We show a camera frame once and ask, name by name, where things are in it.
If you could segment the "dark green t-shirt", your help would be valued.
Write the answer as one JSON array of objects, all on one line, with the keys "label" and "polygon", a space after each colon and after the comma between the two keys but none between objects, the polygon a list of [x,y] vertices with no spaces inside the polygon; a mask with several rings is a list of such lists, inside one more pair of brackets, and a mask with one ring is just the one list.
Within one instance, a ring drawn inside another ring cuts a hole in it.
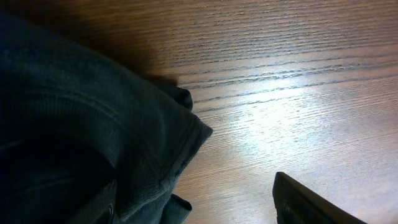
[{"label": "dark green t-shirt", "polygon": [[1,12],[1,222],[182,223],[178,179],[212,129],[154,84]]}]

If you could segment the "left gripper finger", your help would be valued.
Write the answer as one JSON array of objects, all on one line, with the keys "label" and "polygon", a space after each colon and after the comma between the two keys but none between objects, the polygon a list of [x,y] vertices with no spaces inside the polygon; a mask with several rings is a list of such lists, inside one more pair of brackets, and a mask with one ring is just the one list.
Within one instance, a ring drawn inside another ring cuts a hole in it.
[{"label": "left gripper finger", "polygon": [[278,224],[365,224],[283,172],[275,174],[272,196]]}]

